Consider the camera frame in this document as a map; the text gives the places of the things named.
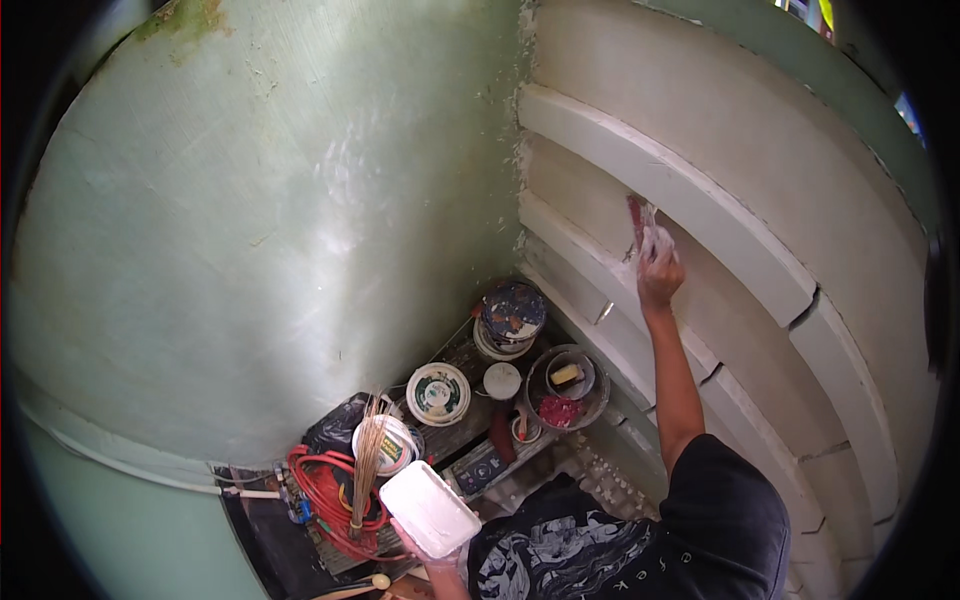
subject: red cable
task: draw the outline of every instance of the red cable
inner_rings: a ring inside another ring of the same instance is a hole
[[[380,504],[380,516],[377,519],[364,519],[362,521],[360,540],[349,538],[347,532],[349,531],[352,513],[340,502],[340,487],[333,478],[332,470],[317,467],[320,464],[331,465],[353,475],[353,458],[333,450],[328,450],[324,454],[309,454],[308,452],[309,448],[305,444],[294,446],[287,455],[287,463],[290,465],[290,472],[297,481],[297,485],[310,500],[311,510],[330,528],[330,531],[318,528],[317,531],[320,535],[328,539],[338,550],[357,560],[384,562],[405,558],[406,555],[403,554],[393,557],[379,557],[368,552],[361,545],[363,541],[366,541],[366,545],[372,545],[375,552],[376,531],[387,522],[387,508],[380,501],[380,493],[377,488],[372,490],[372,495]],[[371,508],[372,502],[368,500],[367,506],[364,507],[364,516],[370,513]]]

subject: straw broom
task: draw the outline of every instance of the straw broom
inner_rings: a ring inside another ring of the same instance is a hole
[[[384,414],[385,407],[380,402],[380,394],[374,394],[367,402],[364,418],[360,422],[360,434],[357,436],[356,462],[353,473],[353,512],[350,516],[350,538],[360,539],[363,528],[363,515],[366,512],[367,502],[370,501],[370,492],[373,480],[380,468],[380,447],[387,427],[386,419],[376,419]]]

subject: white pipe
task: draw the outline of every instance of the white pipe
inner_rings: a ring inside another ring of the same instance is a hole
[[[55,440],[65,445],[66,447],[70,448],[74,452],[77,452],[78,454],[84,456],[85,458],[90,459],[91,461],[95,461],[105,467],[110,467],[114,470],[118,470],[132,477],[143,479],[145,481],[150,481],[152,483],[156,483],[161,486],[167,486],[169,488],[187,490],[188,492],[209,493],[213,495],[240,495],[245,498],[267,498],[267,499],[275,499],[275,500],[280,499],[280,492],[258,492],[255,490],[239,490],[235,486],[231,488],[222,488],[222,489],[216,486],[203,486],[199,484],[186,483],[183,481],[179,481],[177,479],[171,479],[170,477],[164,477],[163,475],[157,475],[156,473],[151,473],[148,470],[144,470],[142,468],[132,467],[131,465],[128,465],[123,461],[110,458],[109,456],[105,456],[97,452],[96,450],[91,450],[90,448],[78,443],[76,440],[73,440],[63,435],[61,432],[57,431],[53,427],[49,427],[45,425],[40,421],[40,419],[36,415],[34,415],[33,411],[31,411],[29,408],[27,408],[23,404],[20,405],[20,410],[23,412],[24,415],[30,418],[31,421],[36,423],[36,425],[40,427],[40,429],[43,429],[48,434],[50,434],[50,437],[54,438]]]

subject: green mold stain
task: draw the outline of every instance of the green mold stain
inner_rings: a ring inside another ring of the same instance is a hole
[[[199,41],[216,31],[233,34],[227,27],[227,14],[220,11],[221,0],[170,0],[153,16],[136,28],[133,34],[140,41],[159,32],[176,36],[177,41]]]

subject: man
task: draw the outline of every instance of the man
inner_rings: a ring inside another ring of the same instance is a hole
[[[790,548],[786,509],[759,471],[705,432],[670,307],[684,267],[666,230],[644,225],[631,202],[642,239],[637,291],[654,347],[660,453],[670,482],[662,520],[607,515],[560,475],[473,539],[469,592],[459,553],[430,560],[399,530],[426,559],[440,600],[780,598]]]

